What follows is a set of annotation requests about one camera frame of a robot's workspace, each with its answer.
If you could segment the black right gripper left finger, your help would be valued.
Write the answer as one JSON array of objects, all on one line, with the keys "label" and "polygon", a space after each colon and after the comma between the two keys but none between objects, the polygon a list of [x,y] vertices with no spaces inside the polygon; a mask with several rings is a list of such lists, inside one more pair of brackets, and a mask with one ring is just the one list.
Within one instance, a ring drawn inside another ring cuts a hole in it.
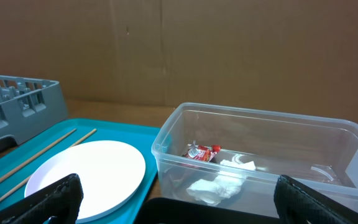
[{"label": "black right gripper left finger", "polygon": [[78,174],[69,174],[1,210],[0,224],[74,224],[82,200],[80,177]]}]

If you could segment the grey plastic dish rack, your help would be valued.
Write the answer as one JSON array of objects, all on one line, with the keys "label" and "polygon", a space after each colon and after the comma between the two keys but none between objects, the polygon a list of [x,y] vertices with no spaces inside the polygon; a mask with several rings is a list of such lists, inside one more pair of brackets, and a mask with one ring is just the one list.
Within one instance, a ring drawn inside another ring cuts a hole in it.
[{"label": "grey plastic dish rack", "polygon": [[0,152],[67,117],[58,81],[0,75]]}]

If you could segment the white napkin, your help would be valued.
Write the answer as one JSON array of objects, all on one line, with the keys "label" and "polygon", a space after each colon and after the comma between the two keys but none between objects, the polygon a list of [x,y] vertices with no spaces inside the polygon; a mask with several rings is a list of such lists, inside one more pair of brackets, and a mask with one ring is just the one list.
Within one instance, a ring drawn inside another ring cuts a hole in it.
[{"label": "white napkin", "polygon": [[217,206],[222,200],[237,195],[246,179],[246,175],[220,170],[213,180],[197,180],[186,192],[197,201]]}]

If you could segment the large white plate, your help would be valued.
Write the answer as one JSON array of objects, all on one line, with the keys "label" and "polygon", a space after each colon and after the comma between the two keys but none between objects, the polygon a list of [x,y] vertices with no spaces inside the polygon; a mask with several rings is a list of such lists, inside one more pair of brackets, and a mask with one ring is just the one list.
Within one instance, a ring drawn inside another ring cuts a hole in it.
[{"label": "large white plate", "polygon": [[120,141],[92,141],[69,147],[45,161],[28,180],[24,196],[77,174],[83,200],[77,223],[104,217],[123,206],[136,192],[145,176],[142,153]]}]

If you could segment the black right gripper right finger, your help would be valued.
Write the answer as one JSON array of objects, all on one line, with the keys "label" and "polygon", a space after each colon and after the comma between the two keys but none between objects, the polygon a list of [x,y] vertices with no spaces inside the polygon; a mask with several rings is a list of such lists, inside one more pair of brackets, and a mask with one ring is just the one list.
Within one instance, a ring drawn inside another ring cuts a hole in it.
[{"label": "black right gripper right finger", "polygon": [[273,201],[281,223],[358,224],[358,213],[305,184],[280,175]]}]

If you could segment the clear plastic bin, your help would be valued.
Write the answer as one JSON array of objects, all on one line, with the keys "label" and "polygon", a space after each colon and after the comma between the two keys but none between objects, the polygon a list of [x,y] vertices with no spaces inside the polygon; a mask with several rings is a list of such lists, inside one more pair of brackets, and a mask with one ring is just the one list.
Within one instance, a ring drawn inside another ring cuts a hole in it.
[{"label": "clear plastic bin", "polygon": [[[183,157],[194,141],[222,149],[211,162]],[[358,213],[358,124],[351,121],[183,103],[151,151],[166,198],[207,205],[186,189],[222,170],[247,179],[218,208],[276,217],[275,185],[280,175],[288,175]]]}]

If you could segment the red snack wrapper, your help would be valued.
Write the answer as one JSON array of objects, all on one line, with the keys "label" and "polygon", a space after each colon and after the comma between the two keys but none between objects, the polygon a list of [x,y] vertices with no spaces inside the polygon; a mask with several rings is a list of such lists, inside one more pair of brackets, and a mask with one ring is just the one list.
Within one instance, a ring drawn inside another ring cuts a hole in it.
[{"label": "red snack wrapper", "polygon": [[211,162],[214,157],[221,151],[220,145],[203,146],[196,144],[194,141],[188,145],[183,157],[203,162]]}]

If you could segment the black food waste tray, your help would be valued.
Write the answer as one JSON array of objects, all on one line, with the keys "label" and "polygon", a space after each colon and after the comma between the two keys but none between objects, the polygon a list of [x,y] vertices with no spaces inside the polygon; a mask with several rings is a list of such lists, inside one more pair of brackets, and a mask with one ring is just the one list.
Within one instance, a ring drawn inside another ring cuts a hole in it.
[{"label": "black food waste tray", "polygon": [[278,224],[280,220],[253,213],[153,198],[141,206],[134,224]]}]

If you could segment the teal plastic tray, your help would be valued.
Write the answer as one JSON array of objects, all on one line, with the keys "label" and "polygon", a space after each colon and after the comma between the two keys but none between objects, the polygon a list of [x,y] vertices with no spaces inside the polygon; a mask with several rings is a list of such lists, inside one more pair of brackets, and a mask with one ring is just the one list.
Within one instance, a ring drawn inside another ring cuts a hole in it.
[{"label": "teal plastic tray", "polygon": [[[15,173],[12,177],[2,182],[0,184],[0,197],[8,192],[8,190],[15,187],[20,181],[28,177],[31,172],[35,171],[36,168],[47,159],[66,149],[85,134],[95,129],[96,132],[87,138],[85,140],[86,142],[113,140],[128,143],[137,148],[144,156],[146,171],[145,177],[139,188],[128,202],[111,214],[94,220],[93,223],[132,223],[144,200],[147,198],[150,187],[157,175],[157,165],[154,156],[151,153],[151,146],[159,132],[159,128],[97,121],[92,119],[68,119],[57,123],[46,131],[28,140],[6,156],[0,158],[0,177],[72,129],[76,129],[73,134],[52,147],[49,151],[25,166],[19,172]],[[3,200],[0,203],[0,211],[22,200],[24,198],[24,190],[25,188],[21,187],[10,197]]]}]

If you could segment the wooden chopstick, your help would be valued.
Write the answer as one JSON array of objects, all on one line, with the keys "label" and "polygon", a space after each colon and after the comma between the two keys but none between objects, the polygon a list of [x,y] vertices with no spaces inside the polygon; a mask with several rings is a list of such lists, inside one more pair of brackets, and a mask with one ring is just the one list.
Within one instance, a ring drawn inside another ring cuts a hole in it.
[{"label": "wooden chopstick", "polygon": [[[86,135],[84,135],[82,138],[80,138],[79,140],[77,140],[75,143],[73,143],[70,147],[79,145],[80,143],[82,143],[85,139],[89,138],[92,134],[94,134],[97,131],[97,129],[93,129],[92,131],[90,131],[89,133],[87,133]],[[8,191],[6,194],[4,194],[1,198],[0,198],[0,203],[7,199],[9,196],[11,196],[14,192],[16,192],[17,190],[19,190],[21,187],[23,187],[26,183],[28,183],[29,179],[31,178],[31,175],[28,176],[26,179],[24,179],[22,182],[20,182],[18,185],[16,185],[14,188],[12,188],[10,191]]]},{"label": "wooden chopstick", "polygon": [[71,131],[69,131],[68,133],[64,134],[63,136],[61,136],[60,138],[58,138],[57,140],[55,140],[53,143],[49,144],[47,147],[43,148],[41,151],[39,151],[38,153],[34,154],[33,156],[31,156],[30,158],[28,158],[26,161],[22,162],[21,164],[19,164],[18,166],[16,166],[15,168],[11,169],[9,172],[7,172],[6,174],[2,175],[0,177],[0,183],[5,181],[7,178],[9,178],[10,176],[12,176],[13,174],[15,174],[16,172],[18,172],[19,170],[21,170],[23,167],[25,167],[26,165],[30,164],[32,161],[36,160],[38,157],[40,157],[42,154],[44,154],[45,152],[47,152],[49,149],[51,149],[52,147],[56,146],[58,143],[62,142],[65,138],[67,138],[69,135],[73,134],[76,131],[76,128],[72,129]]}]

